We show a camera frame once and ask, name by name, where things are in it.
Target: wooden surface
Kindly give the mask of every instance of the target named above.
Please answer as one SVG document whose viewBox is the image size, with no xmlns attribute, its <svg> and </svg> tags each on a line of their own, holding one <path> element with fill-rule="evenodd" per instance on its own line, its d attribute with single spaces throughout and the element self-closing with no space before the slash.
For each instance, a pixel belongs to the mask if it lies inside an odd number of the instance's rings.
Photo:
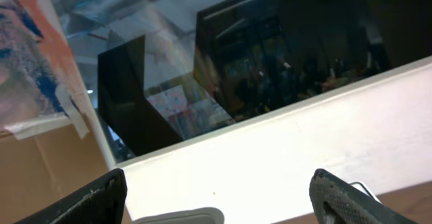
<svg viewBox="0 0 432 224">
<path fill-rule="evenodd" d="M 378 199 L 387 207 L 416 221 L 430 223 L 432 220 L 432 181 L 426 184 L 382 194 Z M 278 224 L 317 224 L 314 214 L 297 217 Z"/>
</svg>

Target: white panel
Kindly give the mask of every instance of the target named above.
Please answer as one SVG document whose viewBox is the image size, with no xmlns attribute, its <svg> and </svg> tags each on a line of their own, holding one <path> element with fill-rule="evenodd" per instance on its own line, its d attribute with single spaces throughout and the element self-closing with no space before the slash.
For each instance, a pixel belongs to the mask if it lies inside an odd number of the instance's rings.
<svg viewBox="0 0 432 224">
<path fill-rule="evenodd" d="M 319 167 L 375 194 L 431 181 L 431 63 L 132 160 L 123 168 L 131 218 L 214 206 L 227 224 L 290 219 L 312 212 L 308 187 Z"/>
</svg>

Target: brown cardboard box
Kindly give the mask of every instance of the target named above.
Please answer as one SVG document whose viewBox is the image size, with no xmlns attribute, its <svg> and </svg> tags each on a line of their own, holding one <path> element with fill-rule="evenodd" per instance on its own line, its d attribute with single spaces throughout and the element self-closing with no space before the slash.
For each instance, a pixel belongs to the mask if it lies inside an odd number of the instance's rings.
<svg viewBox="0 0 432 224">
<path fill-rule="evenodd" d="M 1 222 L 31 215 L 107 171 L 91 130 L 83 139 L 72 124 L 23 140 L 1 132 Z"/>
</svg>

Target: white wall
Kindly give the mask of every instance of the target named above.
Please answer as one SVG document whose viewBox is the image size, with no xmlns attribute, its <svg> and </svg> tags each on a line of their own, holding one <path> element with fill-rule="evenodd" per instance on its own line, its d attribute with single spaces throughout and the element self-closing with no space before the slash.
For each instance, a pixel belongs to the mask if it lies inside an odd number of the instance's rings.
<svg viewBox="0 0 432 224">
<path fill-rule="evenodd" d="M 126 204 L 133 220 L 214 206 L 274 223 L 312 212 L 316 168 L 381 194 L 431 181 L 431 152 L 432 57 L 134 159 Z"/>
</svg>

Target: glass panel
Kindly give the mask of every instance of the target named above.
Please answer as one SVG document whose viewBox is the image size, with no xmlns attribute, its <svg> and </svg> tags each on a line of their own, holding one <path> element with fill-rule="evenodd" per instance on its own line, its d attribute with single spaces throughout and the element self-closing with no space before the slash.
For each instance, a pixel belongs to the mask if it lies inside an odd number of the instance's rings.
<svg viewBox="0 0 432 224">
<path fill-rule="evenodd" d="M 52 1 L 118 161 L 432 54 L 432 0 Z"/>
</svg>

